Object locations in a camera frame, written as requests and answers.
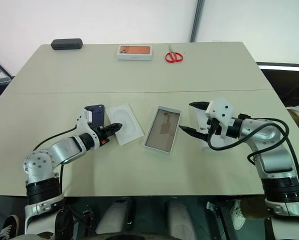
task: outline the scissors handle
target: scissors handle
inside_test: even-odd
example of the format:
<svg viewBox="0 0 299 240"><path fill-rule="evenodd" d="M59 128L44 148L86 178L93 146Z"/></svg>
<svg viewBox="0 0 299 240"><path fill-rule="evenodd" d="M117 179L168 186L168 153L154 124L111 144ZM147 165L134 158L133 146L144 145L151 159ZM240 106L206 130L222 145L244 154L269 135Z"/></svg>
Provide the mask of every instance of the scissors handle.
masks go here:
<svg viewBox="0 0 299 240"><path fill-rule="evenodd" d="M168 63L175 63L175 62L181 62L183 61L183 55L178 53L178 52L168 52L166 55L165 55L165 60L166 62Z"/></svg>

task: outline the open box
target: open box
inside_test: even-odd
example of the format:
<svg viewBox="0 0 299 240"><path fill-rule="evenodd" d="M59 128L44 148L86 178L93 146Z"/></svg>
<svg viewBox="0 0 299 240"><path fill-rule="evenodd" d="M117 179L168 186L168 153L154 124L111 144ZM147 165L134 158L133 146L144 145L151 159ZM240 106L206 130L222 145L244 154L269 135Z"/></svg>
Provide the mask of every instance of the open box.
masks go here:
<svg viewBox="0 0 299 240"><path fill-rule="evenodd" d="M144 141L144 147L170 154L180 119L180 110L158 106Z"/></svg>

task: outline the shoe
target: shoe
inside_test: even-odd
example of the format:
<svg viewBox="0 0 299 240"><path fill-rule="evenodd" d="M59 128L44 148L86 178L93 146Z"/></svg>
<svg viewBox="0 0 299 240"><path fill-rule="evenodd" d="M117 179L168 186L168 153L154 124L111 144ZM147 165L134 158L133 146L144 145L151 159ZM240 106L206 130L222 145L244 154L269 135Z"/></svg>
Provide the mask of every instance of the shoe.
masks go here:
<svg viewBox="0 0 299 240"><path fill-rule="evenodd" d="M234 206L230 210L230 215L234 229L240 230L246 221L246 218L243 216L241 210L241 200L235 200Z"/></svg>
<svg viewBox="0 0 299 240"><path fill-rule="evenodd" d="M0 231L0 240L15 238L19 234L20 219L16 215L6 218L3 228Z"/></svg>

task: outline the phone box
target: phone box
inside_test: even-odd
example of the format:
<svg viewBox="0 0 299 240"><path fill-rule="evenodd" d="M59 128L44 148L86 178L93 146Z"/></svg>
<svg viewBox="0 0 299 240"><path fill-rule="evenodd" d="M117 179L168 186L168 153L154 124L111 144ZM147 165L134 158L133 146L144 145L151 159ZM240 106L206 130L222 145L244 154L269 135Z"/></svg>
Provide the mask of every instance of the phone box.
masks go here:
<svg viewBox="0 0 299 240"><path fill-rule="evenodd" d="M144 141L144 147L170 154L180 119L180 110L158 106Z"/></svg>
<svg viewBox="0 0 299 240"><path fill-rule="evenodd" d="M150 45L120 45L118 60L152 60L153 48Z"/></svg>

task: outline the red scissors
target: red scissors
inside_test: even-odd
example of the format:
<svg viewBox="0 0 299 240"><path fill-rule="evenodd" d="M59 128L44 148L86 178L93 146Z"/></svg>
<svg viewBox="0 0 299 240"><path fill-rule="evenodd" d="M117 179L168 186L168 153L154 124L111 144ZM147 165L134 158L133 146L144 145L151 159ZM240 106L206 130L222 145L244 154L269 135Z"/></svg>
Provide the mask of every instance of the red scissors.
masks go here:
<svg viewBox="0 0 299 240"><path fill-rule="evenodd" d="M165 60L168 63L175 63L183 61L183 55L173 51L171 45L168 45L169 52L165 55Z"/></svg>

